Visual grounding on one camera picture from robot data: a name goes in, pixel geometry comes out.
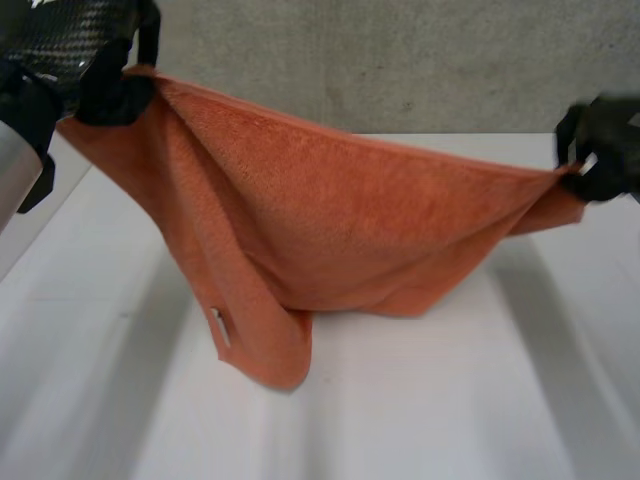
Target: wall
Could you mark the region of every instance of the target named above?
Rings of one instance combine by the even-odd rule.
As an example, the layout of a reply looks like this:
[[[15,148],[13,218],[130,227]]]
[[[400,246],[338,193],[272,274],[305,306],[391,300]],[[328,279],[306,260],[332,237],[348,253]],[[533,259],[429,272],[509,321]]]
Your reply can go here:
[[[640,86],[635,0],[158,0],[160,68],[355,132],[549,132]]]

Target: white surface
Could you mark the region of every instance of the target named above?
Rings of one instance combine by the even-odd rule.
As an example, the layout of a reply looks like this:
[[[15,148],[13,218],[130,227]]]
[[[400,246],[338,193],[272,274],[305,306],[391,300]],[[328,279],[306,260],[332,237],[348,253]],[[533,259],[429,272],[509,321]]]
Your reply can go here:
[[[58,134],[49,149],[56,162],[55,188],[27,215],[14,215],[0,235],[0,280],[49,222],[89,169],[89,163]]]
[[[389,138],[552,164],[544,135]],[[286,394],[217,361],[156,228],[91,170],[0,284],[0,478],[637,479],[639,215],[505,242],[420,319],[318,317]]]

